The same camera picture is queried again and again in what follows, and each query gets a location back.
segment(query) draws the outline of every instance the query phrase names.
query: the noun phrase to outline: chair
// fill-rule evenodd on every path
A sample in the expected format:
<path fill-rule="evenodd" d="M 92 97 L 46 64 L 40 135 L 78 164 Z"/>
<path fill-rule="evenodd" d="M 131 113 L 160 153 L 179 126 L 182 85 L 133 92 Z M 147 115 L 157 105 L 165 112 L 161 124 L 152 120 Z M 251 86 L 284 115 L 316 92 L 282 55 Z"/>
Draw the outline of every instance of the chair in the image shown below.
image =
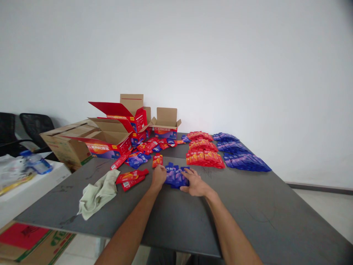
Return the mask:
<path fill-rule="evenodd" d="M 9 154 L 17 157 L 20 152 L 27 150 L 22 142 L 33 142 L 30 139 L 18 140 L 15 135 L 15 114 L 0 112 L 0 156 Z"/>
<path fill-rule="evenodd" d="M 51 131 L 54 129 L 51 118 L 47 115 L 34 114 L 34 113 L 21 113 L 19 115 L 21 123 L 26 133 L 34 140 L 34 143 L 39 148 L 46 148 L 48 145 L 39 135 L 41 133 Z"/>

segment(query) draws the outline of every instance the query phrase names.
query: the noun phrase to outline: plastic bottle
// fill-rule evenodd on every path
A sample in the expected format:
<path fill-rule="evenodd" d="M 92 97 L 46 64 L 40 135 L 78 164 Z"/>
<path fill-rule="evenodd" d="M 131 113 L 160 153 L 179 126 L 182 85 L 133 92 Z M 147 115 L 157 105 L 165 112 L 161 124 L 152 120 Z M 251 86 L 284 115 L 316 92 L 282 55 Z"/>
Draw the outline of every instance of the plastic bottle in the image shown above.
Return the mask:
<path fill-rule="evenodd" d="M 20 155 L 26 158 L 27 165 L 40 175 L 53 170 L 53 167 L 39 154 L 33 154 L 30 150 L 26 150 L 21 152 Z"/>

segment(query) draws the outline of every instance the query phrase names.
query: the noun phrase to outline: open cardboard box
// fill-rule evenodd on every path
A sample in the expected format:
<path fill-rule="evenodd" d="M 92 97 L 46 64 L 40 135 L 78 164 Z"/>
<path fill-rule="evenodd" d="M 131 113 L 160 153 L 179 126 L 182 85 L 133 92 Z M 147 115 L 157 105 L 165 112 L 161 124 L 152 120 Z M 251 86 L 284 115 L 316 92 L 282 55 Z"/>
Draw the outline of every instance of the open cardboard box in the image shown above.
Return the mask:
<path fill-rule="evenodd" d="M 154 127 L 154 135 L 159 138 L 176 139 L 181 120 L 177 121 L 177 109 L 157 108 L 157 118 L 153 117 L 150 126 Z"/>
<path fill-rule="evenodd" d="M 90 120 L 84 120 L 41 133 L 40 136 L 61 162 L 69 169 L 77 170 L 92 159 L 92 155 L 85 143 L 63 136 L 86 137 L 95 131 L 99 128 Z"/>
<path fill-rule="evenodd" d="M 126 123 L 129 123 L 128 121 L 109 118 L 89 119 L 101 131 L 93 132 L 85 137 L 65 137 L 85 142 L 93 157 L 118 159 L 131 149 L 131 132 L 125 129 Z"/>
<path fill-rule="evenodd" d="M 151 121 L 151 108 L 143 106 L 143 94 L 120 94 L 120 103 L 89 103 L 102 111 L 109 119 L 128 121 L 123 125 L 128 132 L 132 132 L 132 146 L 136 146 L 141 139 L 150 137 L 151 129 L 148 123 Z"/>

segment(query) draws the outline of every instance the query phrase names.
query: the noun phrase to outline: table leg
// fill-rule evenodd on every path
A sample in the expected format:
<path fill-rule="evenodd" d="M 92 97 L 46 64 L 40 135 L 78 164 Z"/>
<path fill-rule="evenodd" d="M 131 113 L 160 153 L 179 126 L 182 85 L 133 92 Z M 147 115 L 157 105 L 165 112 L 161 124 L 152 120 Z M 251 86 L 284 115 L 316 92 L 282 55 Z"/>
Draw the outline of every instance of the table leg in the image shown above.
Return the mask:
<path fill-rule="evenodd" d="M 95 249 L 95 256 L 96 258 L 103 252 L 104 247 L 106 246 L 106 239 L 97 237 L 96 238 L 96 249 Z"/>

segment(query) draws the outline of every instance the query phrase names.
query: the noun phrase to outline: rag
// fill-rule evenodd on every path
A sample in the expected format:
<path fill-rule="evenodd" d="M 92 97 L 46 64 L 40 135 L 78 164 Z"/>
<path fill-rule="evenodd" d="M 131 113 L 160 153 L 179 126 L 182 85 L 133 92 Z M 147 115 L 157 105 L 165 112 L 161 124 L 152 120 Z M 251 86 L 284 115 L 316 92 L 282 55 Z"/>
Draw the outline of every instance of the rag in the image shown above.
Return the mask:
<path fill-rule="evenodd" d="M 107 202 L 113 199 L 117 194 L 115 181 L 119 174 L 119 170 L 113 169 L 106 173 L 94 185 L 88 184 L 88 186 L 83 189 L 83 196 L 80 199 L 77 215 L 82 214 L 83 219 L 88 220 Z"/>

